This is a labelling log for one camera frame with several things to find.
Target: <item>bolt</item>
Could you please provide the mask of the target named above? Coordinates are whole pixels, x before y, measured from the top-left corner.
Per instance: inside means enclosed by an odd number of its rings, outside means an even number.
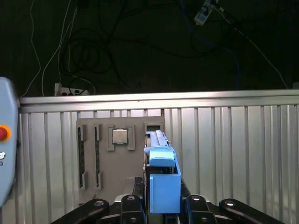
[[[96,202],[94,203],[94,206],[102,206],[102,205],[104,205],[104,202],[103,202],[103,201],[96,201]]]
[[[135,223],[137,221],[137,219],[136,218],[131,218],[131,223]]]
[[[5,158],[5,152],[0,152],[0,160],[3,160]]]
[[[129,200],[129,201],[133,201],[133,200],[135,200],[135,197],[134,197],[133,195],[130,195],[130,196],[127,198],[127,200]]]
[[[197,195],[193,195],[193,196],[192,196],[192,199],[193,199],[194,201],[199,201],[199,200],[200,200],[199,196],[197,196]]]
[[[228,206],[234,206],[235,203],[233,203],[232,201],[225,201],[225,204]]]
[[[207,223],[207,218],[202,217],[201,220],[202,220],[203,223]]]

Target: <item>blue robotic gripper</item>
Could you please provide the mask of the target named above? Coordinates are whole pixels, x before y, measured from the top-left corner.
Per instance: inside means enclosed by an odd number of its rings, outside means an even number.
[[[149,167],[173,170],[171,174],[149,175],[149,211],[157,214],[180,213],[181,171],[176,152],[162,131],[146,132],[146,135],[150,136],[150,147],[144,148],[144,152],[149,154]]]

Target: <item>blue cable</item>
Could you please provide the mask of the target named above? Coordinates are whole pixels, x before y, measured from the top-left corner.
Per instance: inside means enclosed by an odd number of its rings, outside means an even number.
[[[188,29],[190,31],[190,33],[193,32],[193,28],[188,20],[188,17],[186,15],[186,10],[185,10],[185,3],[184,3],[184,0],[181,0],[181,7],[183,9],[183,13],[184,13],[184,19],[185,19],[185,22],[188,26]],[[197,36],[196,34],[194,34],[194,37],[196,37],[196,39],[198,39],[199,41],[203,42],[203,43],[206,43],[208,45],[210,45],[211,47],[217,47],[217,44],[213,43],[213,42],[210,42],[209,40],[206,40],[206,39],[203,39],[199,36]],[[238,61],[238,58],[235,54],[235,52],[233,52],[231,49],[228,49],[228,48],[221,48],[223,50],[225,50],[226,52],[232,54],[233,56],[233,59],[235,60],[235,63],[237,64],[237,69],[238,69],[238,75],[237,75],[237,81],[236,81],[236,90],[239,90],[239,86],[240,86],[240,76],[241,76],[241,70],[240,70],[240,64],[239,64],[239,61]]]

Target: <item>metal panel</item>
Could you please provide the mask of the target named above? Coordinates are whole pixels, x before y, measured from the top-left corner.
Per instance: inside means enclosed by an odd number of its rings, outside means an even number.
[[[78,206],[77,118],[162,115],[192,193],[299,223],[298,105],[296,90],[21,98],[2,222],[48,223]]]

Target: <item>corrugated metal wall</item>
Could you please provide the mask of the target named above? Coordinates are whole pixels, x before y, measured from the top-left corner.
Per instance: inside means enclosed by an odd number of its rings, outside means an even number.
[[[3,224],[49,223],[77,206],[77,118],[160,115],[192,193],[299,222],[298,106],[274,105],[22,113]]]

